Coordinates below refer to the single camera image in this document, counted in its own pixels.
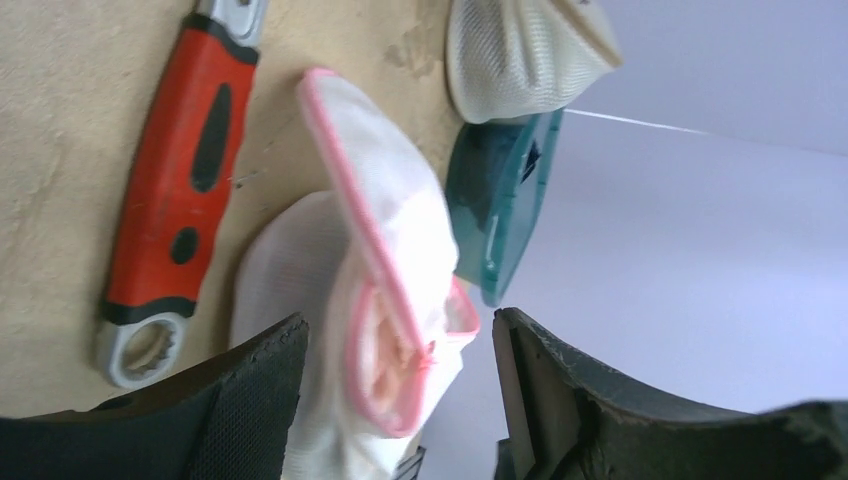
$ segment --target beige surface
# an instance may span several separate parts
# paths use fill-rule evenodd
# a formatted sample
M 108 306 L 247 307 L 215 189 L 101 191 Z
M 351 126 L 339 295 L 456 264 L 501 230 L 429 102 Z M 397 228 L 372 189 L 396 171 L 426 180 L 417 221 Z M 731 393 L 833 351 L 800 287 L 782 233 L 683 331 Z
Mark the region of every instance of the beige surface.
M 257 230 L 326 186 L 293 100 L 340 71 L 440 175 L 460 122 L 442 65 L 449 0 L 271 0 L 245 144 L 180 368 L 225 347 L 233 269 Z M 121 393 L 92 367 L 132 152 L 188 0 L 0 2 L 0 414 Z

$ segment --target pink piping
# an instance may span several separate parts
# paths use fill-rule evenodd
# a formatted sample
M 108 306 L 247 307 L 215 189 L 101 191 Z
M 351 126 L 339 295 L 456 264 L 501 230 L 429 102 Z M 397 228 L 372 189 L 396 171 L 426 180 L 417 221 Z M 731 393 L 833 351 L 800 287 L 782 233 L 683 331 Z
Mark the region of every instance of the pink piping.
M 307 70 L 304 80 L 298 87 L 303 95 L 299 95 L 298 98 L 305 107 L 303 108 L 303 112 L 310 126 L 310 130 L 312 130 L 313 135 L 319 137 L 321 140 L 316 142 L 318 148 L 321 150 L 322 156 L 328 163 L 328 166 L 332 167 L 327 170 L 333 178 L 336 188 L 340 190 L 343 198 L 347 201 L 351 216 L 361 228 L 361 235 L 365 237 L 363 244 L 367 251 L 373 255 L 377 264 L 382 267 L 380 269 L 382 272 L 372 272 L 378 275 L 375 280 L 381 284 L 381 289 L 384 289 L 388 294 L 389 305 L 400 318 L 401 325 L 406 330 L 405 333 L 407 333 L 409 339 L 415 344 L 414 347 L 418 351 L 417 355 L 419 357 L 419 368 L 408 380 L 405 388 L 402 389 L 402 397 L 399 399 L 398 404 L 403 409 L 397 412 L 398 418 L 396 421 L 380 415 L 362 388 L 363 382 L 361 372 L 358 368 L 360 365 L 360 345 L 358 340 L 363 334 L 365 321 L 368 318 L 369 311 L 373 308 L 373 300 L 376 295 L 374 280 L 368 279 L 363 285 L 354 307 L 353 318 L 351 319 L 351 335 L 348 337 L 345 347 L 345 359 L 348 363 L 347 390 L 354 406 L 361 415 L 374 423 L 386 434 L 395 437 L 404 437 L 414 433 L 419 426 L 418 420 L 421 416 L 424 388 L 433 360 L 428 346 L 424 344 L 421 333 L 416 327 L 412 307 L 405 295 L 399 275 L 394 268 L 391 255 L 383 241 L 377 223 L 371 216 L 365 199 L 356 190 L 357 182 L 350 168 L 350 161 L 345 155 L 341 140 L 336 135 L 329 115 L 321 101 L 315 81 L 320 77 L 328 76 L 338 77 L 335 72 L 324 68 Z M 463 328 L 458 332 L 449 332 L 448 335 L 453 338 L 473 338 L 476 336 L 480 330 L 480 319 L 471 305 L 467 292 L 465 292 L 456 278 L 453 279 L 451 285 L 449 301 L 457 304 L 457 313 L 462 317 L 463 325 L 468 327 L 468 329 Z

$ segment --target wrench jaw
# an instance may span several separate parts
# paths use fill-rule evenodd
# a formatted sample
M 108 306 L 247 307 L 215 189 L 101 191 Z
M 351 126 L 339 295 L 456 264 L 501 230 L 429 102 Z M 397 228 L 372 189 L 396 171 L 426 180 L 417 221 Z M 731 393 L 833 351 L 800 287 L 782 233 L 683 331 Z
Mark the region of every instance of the wrench jaw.
M 152 359 L 144 365 L 132 368 L 125 364 L 124 354 L 132 337 L 145 327 L 161 326 L 167 339 Z M 115 325 L 101 322 L 97 338 L 97 364 L 106 378 L 120 388 L 137 390 L 158 382 L 174 367 L 177 354 L 185 341 L 188 320 L 173 312 L 160 313 L 141 322 Z
M 194 13 L 221 24 L 242 47 L 257 48 L 267 9 L 268 0 L 198 0 Z

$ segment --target white wall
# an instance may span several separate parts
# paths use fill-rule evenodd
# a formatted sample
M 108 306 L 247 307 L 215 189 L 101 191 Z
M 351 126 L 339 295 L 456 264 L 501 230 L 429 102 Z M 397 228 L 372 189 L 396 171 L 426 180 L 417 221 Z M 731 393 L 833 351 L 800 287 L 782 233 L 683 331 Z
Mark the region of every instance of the white wall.
M 503 306 L 695 400 L 848 398 L 848 4 L 690 3 L 604 2 L 630 64 L 574 108 L 715 135 L 566 115 Z M 480 337 L 424 430 L 425 479 L 492 478 L 507 436 L 478 305 Z

